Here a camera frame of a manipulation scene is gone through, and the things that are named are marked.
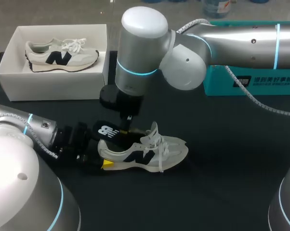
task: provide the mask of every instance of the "shoe insole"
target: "shoe insole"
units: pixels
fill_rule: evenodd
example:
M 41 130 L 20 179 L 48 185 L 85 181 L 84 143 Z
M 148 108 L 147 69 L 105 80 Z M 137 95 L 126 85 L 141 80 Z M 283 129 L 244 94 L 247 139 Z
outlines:
M 145 132 L 140 130 L 136 131 L 124 131 L 119 126 L 103 120 L 97 121 L 92 129 L 94 138 L 97 140 L 105 140 L 108 143 L 108 148 L 114 152 L 125 151 L 133 143 L 139 143 L 141 137 L 146 136 Z

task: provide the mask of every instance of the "blue led ring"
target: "blue led ring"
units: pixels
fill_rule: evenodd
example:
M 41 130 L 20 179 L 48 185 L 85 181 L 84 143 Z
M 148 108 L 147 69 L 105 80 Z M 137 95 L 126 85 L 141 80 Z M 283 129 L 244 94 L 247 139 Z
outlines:
M 199 37 L 199 36 L 196 36 L 196 35 L 194 35 L 194 34 L 187 34 L 187 35 L 188 35 L 188 36 L 195 37 L 195 38 L 197 38 L 197 39 L 199 39 L 199 40 L 202 40 L 203 42 L 206 43 L 206 45 L 208 46 L 209 50 L 211 51 L 211 47 L 210 47 L 210 45 L 208 44 L 208 42 L 207 42 L 205 39 L 203 39 L 203 38 L 201 38 L 201 37 Z
M 31 118 L 33 117 L 33 114 L 30 114 L 29 117 L 28 117 L 28 120 L 27 120 L 27 123 L 29 124 Z M 27 126 L 25 126 L 24 128 L 24 131 L 23 131 L 23 134 L 25 135 L 26 134 L 26 131 L 27 131 Z
M 54 225 L 56 224 L 56 222 L 58 220 L 58 217 L 60 215 L 60 212 L 62 211 L 62 207 L 63 207 L 64 191 L 63 191 L 62 183 L 60 182 L 59 178 L 58 178 L 58 181 L 59 181 L 59 184 L 60 184 L 60 189 L 61 189 L 62 197 L 61 197 L 61 200 L 60 200 L 60 205 L 59 205 L 59 209 L 58 209 L 58 212 L 56 214 L 56 217 L 54 218 L 54 221 L 52 222 L 51 226 L 48 228 L 47 231 L 51 231 L 53 229 Z
M 277 65 L 278 65 L 279 46 L 280 46 L 280 24 L 277 24 L 277 43 L 276 43 L 276 54 L 275 54 L 274 70 L 276 70 Z
M 284 212 L 284 209 L 283 209 L 283 206 L 282 206 L 282 203 L 281 203 L 281 187 L 282 187 L 282 183 L 283 183 L 284 179 L 282 180 L 281 184 L 280 184 L 280 188 L 279 188 L 279 203 L 280 203 L 280 207 L 281 207 L 281 211 L 282 211 L 282 214 L 285 218 L 285 220 L 288 222 L 288 224 L 290 225 L 290 220 L 288 219 L 288 217 L 286 216 L 285 212 Z
M 128 72 L 128 73 L 130 73 L 130 74 L 132 74 L 132 75 L 136 75 L 136 76 L 148 76 L 148 75 L 151 75 L 151 74 L 153 74 L 153 73 L 155 73 L 155 72 L 157 71 L 157 69 L 156 69 L 156 70 L 154 70 L 154 71 L 152 71 L 152 72 L 148 72 L 148 73 L 137 73 L 137 72 L 133 72 L 133 71 L 130 71 L 130 70 L 124 68 L 124 67 L 119 63 L 118 59 L 117 59 L 117 63 L 118 63 L 118 65 L 119 65 L 119 66 L 120 66 L 124 71 L 126 71 L 126 72 Z

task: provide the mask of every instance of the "black table surface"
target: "black table surface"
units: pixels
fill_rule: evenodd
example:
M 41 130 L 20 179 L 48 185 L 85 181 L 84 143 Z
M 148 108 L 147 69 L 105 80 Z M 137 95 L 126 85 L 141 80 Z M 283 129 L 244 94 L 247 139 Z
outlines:
M 109 83 L 116 52 L 111 52 Z M 290 111 L 290 96 L 259 96 Z M 98 100 L 10 102 L 0 86 L 0 104 L 74 126 L 96 120 L 119 124 L 117 112 Z M 266 231 L 270 201 L 290 167 L 290 117 L 273 114 L 247 97 L 207 97 L 202 86 L 172 88 L 157 74 L 132 126 L 187 142 L 188 157 L 163 174 L 128 169 L 87 175 L 52 167 L 77 200 L 81 231 L 193 230 Z

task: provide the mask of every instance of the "cable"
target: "cable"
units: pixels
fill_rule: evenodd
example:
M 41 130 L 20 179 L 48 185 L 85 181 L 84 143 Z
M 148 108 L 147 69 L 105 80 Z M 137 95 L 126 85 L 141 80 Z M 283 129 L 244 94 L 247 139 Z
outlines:
M 27 127 L 27 130 L 30 132 L 30 134 L 32 134 L 34 140 L 36 141 L 36 143 L 38 144 L 38 146 L 48 155 L 50 155 L 51 157 L 55 158 L 55 159 L 58 159 L 58 155 L 51 152 L 49 149 L 47 149 L 43 143 L 39 140 L 39 138 L 37 137 L 37 135 L 35 134 L 34 132 L 34 129 L 31 127 L 31 125 L 26 121 L 24 120 L 22 117 L 16 115 L 16 114 L 12 114 L 12 113 L 3 113 L 3 114 L 0 114 L 0 118 L 2 117 L 13 117 L 15 119 L 18 119 L 20 120 L 26 127 Z
M 192 26 L 194 26 L 195 24 L 200 24 L 200 23 L 206 23 L 206 24 L 210 24 L 209 21 L 207 21 L 206 19 L 196 19 L 191 21 L 190 23 L 184 25 L 182 28 L 180 28 L 179 30 L 177 30 L 176 32 L 179 34 L 184 33 L 187 29 L 191 28 Z M 261 108 L 273 112 L 273 113 L 277 113 L 277 114 L 281 114 L 281 115 L 285 115 L 285 116 L 290 116 L 290 112 L 286 112 L 286 111 L 282 111 L 282 110 L 278 110 L 275 109 L 273 107 L 269 107 L 261 102 L 259 102 L 242 84 L 241 82 L 237 79 L 237 77 L 234 75 L 234 73 L 232 72 L 232 70 L 229 68 L 229 66 L 225 66 L 226 71 L 229 73 L 230 77 L 237 83 L 237 85 L 240 87 L 240 89 L 246 94 L 246 96 L 248 96 L 249 99 L 252 100 L 252 102 L 254 102 L 256 105 L 260 106 Z
M 208 20 L 203 19 L 203 18 L 200 18 L 200 19 L 193 20 L 193 21 L 191 21 L 190 23 L 187 23 L 186 25 L 184 25 L 182 28 L 180 28 L 180 29 L 177 30 L 176 32 L 179 33 L 179 34 L 182 34 L 182 33 L 184 33 L 187 29 L 193 27 L 193 26 L 196 25 L 196 24 L 201 24 L 201 23 L 206 23 L 206 24 L 211 25 L 211 23 L 210 23 Z

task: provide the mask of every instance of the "teal box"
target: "teal box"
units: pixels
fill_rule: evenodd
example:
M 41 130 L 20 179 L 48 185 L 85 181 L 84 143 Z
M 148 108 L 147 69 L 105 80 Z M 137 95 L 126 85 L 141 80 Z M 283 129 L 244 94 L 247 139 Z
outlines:
M 217 26 L 257 26 L 290 22 L 236 21 L 212 22 Z M 290 69 L 251 69 L 230 66 L 235 76 L 252 95 L 290 95 Z M 208 96 L 244 95 L 224 66 L 210 66 L 203 81 Z

